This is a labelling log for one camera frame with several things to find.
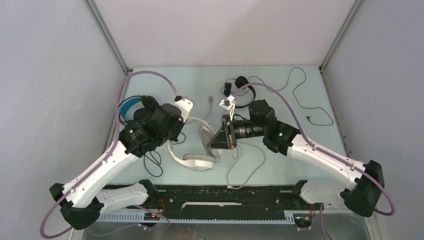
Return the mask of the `white gaming headset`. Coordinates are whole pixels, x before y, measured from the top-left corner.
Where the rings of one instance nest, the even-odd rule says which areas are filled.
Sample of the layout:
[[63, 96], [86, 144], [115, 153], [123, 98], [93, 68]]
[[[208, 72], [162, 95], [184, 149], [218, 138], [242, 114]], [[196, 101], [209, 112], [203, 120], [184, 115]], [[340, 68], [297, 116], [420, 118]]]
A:
[[187, 150], [183, 152], [181, 149], [174, 152], [176, 142], [169, 140], [166, 147], [171, 158], [180, 166], [191, 170], [204, 172], [213, 170], [215, 164], [220, 160], [221, 150], [208, 147], [208, 143], [214, 137], [216, 131], [208, 122], [199, 117], [188, 117], [189, 123], [198, 122], [200, 130], [194, 140], [188, 141]]

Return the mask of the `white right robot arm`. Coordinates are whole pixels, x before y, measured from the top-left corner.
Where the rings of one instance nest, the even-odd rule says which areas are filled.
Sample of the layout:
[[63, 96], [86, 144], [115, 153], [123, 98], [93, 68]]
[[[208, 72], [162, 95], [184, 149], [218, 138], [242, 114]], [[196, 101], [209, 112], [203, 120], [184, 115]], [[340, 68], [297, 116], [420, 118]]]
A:
[[332, 175], [341, 187], [333, 193], [312, 193], [312, 184], [300, 180], [291, 194], [291, 204], [304, 209], [309, 204], [343, 203], [353, 213], [371, 217], [385, 187], [383, 168], [374, 161], [367, 163], [342, 156], [310, 140], [299, 129], [277, 120], [275, 110], [265, 100], [248, 106], [249, 118], [237, 120], [235, 100], [231, 95], [219, 104], [228, 111], [222, 116], [221, 128], [207, 147], [232, 150], [238, 140], [262, 137], [262, 143], [273, 153], [304, 161]]

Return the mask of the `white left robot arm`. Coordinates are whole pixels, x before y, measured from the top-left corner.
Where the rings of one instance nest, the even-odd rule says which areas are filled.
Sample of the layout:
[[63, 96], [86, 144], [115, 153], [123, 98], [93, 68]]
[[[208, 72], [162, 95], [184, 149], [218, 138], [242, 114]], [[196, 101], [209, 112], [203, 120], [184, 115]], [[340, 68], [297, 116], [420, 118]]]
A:
[[181, 99], [165, 103], [148, 116], [130, 121], [118, 139], [89, 168], [66, 184], [49, 189], [59, 203], [64, 220], [76, 230], [92, 225], [101, 215], [133, 205], [153, 208], [158, 191], [150, 180], [122, 188], [105, 186], [124, 168], [168, 140], [177, 140], [194, 104]]

